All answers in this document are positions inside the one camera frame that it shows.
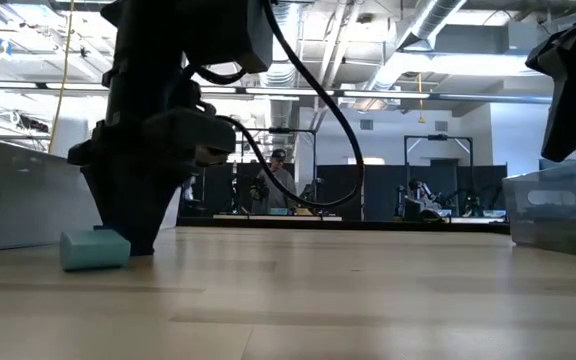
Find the white plastic bin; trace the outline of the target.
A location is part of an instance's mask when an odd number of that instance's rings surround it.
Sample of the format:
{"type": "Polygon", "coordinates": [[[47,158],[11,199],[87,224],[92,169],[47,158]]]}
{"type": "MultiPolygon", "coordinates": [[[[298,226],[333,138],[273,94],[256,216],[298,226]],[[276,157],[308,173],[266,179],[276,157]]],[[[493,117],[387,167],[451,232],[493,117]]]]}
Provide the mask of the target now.
{"type": "Polygon", "coordinates": [[[173,193],[173,196],[171,197],[171,200],[166,208],[164,217],[160,225],[160,231],[172,229],[177,226],[177,218],[181,198],[182,198],[182,191],[181,188],[178,187],[175,189],[175,192],[173,193]]]}

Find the light teal block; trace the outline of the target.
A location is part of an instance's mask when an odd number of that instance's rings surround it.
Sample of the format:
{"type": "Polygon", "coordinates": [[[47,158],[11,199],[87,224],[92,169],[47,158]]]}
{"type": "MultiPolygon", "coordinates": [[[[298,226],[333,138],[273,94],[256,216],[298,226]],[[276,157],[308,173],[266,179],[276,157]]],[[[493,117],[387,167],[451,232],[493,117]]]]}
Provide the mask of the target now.
{"type": "Polygon", "coordinates": [[[124,267],[131,243],[113,230],[63,232],[59,262],[66,272],[124,267]]]}

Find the white pillar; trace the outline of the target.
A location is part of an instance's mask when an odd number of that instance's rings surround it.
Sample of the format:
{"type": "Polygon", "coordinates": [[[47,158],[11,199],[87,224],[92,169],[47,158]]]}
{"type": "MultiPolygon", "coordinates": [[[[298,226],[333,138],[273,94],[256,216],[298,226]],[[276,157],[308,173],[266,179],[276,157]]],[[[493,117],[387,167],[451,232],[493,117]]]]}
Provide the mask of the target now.
{"type": "Polygon", "coordinates": [[[105,102],[98,97],[66,97],[53,121],[48,152],[62,158],[68,150],[90,138],[92,128],[105,112],[105,102]]]}

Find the left clear plastic bin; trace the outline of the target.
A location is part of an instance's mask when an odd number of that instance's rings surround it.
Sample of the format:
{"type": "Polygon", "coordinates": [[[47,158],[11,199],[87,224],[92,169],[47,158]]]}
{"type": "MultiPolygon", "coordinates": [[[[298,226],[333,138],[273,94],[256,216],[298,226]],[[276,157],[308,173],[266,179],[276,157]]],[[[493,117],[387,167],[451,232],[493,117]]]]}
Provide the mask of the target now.
{"type": "Polygon", "coordinates": [[[100,223],[77,167],[0,142],[0,250],[56,243],[64,231],[100,223]]]}

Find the clear plastic bin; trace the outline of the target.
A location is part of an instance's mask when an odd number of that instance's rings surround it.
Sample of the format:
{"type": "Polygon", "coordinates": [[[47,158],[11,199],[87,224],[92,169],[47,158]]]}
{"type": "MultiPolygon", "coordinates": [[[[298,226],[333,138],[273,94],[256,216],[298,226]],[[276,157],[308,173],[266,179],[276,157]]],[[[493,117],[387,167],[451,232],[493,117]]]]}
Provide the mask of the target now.
{"type": "Polygon", "coordinates": [[[503,180],[512,240],[576,255],[576,160],[540,164],[536,172],[503,180]]]}
{"type": "Polygon", "coordinates": [[[0,142],[0,250],[56,243],[64,231],[100,223],[77,167],[0,142]]]}

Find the background wooden table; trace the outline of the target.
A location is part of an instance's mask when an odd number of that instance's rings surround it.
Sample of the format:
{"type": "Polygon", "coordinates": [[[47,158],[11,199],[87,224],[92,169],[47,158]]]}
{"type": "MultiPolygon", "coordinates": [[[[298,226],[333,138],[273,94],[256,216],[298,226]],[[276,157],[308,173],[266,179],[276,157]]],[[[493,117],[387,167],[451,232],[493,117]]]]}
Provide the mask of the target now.
{"type": "Polygon", "coordinates": [[[250,220],[250,221],[323,221],[341,222],[340,216],[322,215],[243,215],[243,214],[215,214],[215,220],[250,220]]]}

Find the black partition screen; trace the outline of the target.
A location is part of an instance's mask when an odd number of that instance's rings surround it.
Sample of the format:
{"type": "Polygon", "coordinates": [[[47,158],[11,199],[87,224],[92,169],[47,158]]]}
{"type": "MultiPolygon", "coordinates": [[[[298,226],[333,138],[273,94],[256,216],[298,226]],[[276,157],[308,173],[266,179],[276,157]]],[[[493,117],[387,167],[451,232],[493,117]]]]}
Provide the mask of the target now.
{"type": "MultiPolygon", "coordinates": [[[[259,171],[260,166],[254,163],[228,163],[200,173],[193,195],[201,202],[203,214],[210,217],[229,210],[233,188],[238,190],[240,205],[249,210],[252,202],[248,190],[259,171]]],[[[426,183],[439,197],[442,208],[454,217],[474,216],[474,206],[485,211],[503,210],[501,181],[507,174],[505,165],[368,165],[362,195],[331,212],[345,221],[391,222],[398,208],[398,190],[411,181],[426,183]]]]}

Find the ceiling light strip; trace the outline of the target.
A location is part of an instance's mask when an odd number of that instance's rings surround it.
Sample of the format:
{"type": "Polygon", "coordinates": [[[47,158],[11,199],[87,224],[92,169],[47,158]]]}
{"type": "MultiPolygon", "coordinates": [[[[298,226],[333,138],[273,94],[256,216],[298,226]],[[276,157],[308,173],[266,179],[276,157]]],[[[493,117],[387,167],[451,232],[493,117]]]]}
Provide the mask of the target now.
{"type": "MultiPolygon", "coordinates": [[[[60,83],[35,83],[25,81],[0,81],[0,90],[19,91],[52,91],[61,89],[60,83]]],[[[269,88],[269,87],[226,87],[203,86],[201,92],[205,95],[232,96],[271,96],[271,97],[315,97],[318,93],[313,89],[269,88]]],[[[489,102],[517,104],[550,104],[551,97],[532,95],[498,95],[498,94],[462,94],[438,92],[406,92],[406,91],[364,91],[364,90],[326,90],[331,97],[355,99],[388,99],[388,100],[423,100],[452,102],[489,102]]]]}

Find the background robot arms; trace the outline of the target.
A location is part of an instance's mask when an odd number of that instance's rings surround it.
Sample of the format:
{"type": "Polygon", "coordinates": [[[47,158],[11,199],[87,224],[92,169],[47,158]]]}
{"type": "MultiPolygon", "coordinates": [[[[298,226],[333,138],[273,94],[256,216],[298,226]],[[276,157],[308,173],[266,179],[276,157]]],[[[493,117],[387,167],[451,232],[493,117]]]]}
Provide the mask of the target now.
{"type": "Polygon", "coordinates": [[[443,194],[413,179],[397,189],[395,219],[419,223],[501,223],[507,211],[498,205],[502,185],[460,188],[443,194]]]}

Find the silver ceiling duct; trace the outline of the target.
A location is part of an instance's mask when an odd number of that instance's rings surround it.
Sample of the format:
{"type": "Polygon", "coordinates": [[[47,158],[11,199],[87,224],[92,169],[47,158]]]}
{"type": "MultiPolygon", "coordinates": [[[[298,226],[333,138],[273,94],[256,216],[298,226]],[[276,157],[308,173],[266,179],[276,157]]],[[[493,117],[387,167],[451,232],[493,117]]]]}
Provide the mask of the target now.
{"type": "MultiPolygon", "coordinates": [[[[301,6],[297,3],[280,2],[273,7],[276,21],[284,35],[285,40],[294,52],[297,52],[298,38],[300,35],[301,6]]],[[[283,51],[279,42],[273,40],[273,63],[266,73],[260,75],[263,87],[294,88],[297,84],[298,72],[283,51]]],[[[297,127],[292,116],[292,108],[295,100],[270,100],[269,113],[266,124],[268,127],[291,128],[297,127]]],[[[295,142],[295,134],[273,135],[273,145],[278,147],[292,148],[295,142]]]]}
{"type": "Polygon", "coordinates": [[[389,32],[387,45],[394,52],[385,58],[364,86],[364,90],[388,91],[406,72],[421,72],[430,63],[436,37],[450,16],[468,0],[419,0],[411,15],[397,22],[389,32]]]}

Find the black rig frame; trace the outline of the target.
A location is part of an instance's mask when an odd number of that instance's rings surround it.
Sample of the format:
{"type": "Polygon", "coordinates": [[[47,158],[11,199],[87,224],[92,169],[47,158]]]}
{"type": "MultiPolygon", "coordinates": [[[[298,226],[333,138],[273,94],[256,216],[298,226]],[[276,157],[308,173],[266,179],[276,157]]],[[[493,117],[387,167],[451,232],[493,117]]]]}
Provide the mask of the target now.
{"type": "MultiPolygon", "coordinates": [[[[471,137],[462,137],[462,136],[449,136],[446,134],[429,134],[426,136],[421,135],[405,135],[404,136],[404,166],[406,171],[406,182],[407,185],[410,185],[412,182],[411,177],[411,170],[410,170],[410,163],[408,161],[408,155],[412,151],[412,149],[422,140],[426,139],[428,141],[448,141],[453,140],[456,142],[468,155],[469,155],[469,185],[466,188],[459,188],[455,190],[451,195],[450,198],[462,193],[466,192],[467,194],[472,194],[474,192],[475,181],[474,181],[474,145],[473,139],[471,137]]],[[[416,187],[411,187],[409,192],[412,194],[412,197],[406,195],[402,197],[402,210],[403,215],[402,218],[406,221],[416,221],[420,217],[420,213],[424,209],[424,203],[421,200],[417,199],[419,195],[419,190],[423,188],[426,192],[426,195],[430,197],[432,195],[431,191],[425,184],[420,184],[416,187]]]]}
{"type": "Polygon", "coordinates": [[[301,205],[304,205],[304,206],[321,208],[321,205],[316,205],[314,202],[303,200],[300,196],[291,193],[275,178],[274,174],[270,170],[270,167],[267,165],[267,162],[263,159],[261,150],[258,148],[257,142],[254,139],[254,136],[250,133],[250,131],[268,132],[270,134],[279,134],[279,135],[294,134],[294,133],[310,134],[312,138],[312,180],[316,178],[318,175],[316,131],[308,129],[292,129],[287,127],[270,127],[270,128],[242,127],[237,129],[237,132],[240,132],[242,134],[242,138],[246,140],[248,145],[251,147],[251,150],[255,153],[257,159],[260,161],[262,171],[266,174],[266,177],[273,184],[274,187],[276,187],[286,198],[295,201],[300,207],[301,205]]]}

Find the black aluminium table frame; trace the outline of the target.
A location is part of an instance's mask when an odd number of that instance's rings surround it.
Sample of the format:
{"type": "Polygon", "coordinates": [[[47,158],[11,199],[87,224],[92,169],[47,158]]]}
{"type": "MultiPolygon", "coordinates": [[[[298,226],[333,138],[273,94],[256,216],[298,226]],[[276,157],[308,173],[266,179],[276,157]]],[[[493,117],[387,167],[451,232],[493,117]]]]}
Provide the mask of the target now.
{"type": "Polygon", "coordinates": [[[250,221],[215,220],[208,217],[180,217],[178,227],[223,227],[259,229],[300,229],[334,231],[392,231],[392,232],[456,232],[491,233],[509,235],[510,227],[504,223],[418,223],[418,222],[365,222],[365,221],[250,221]]]}

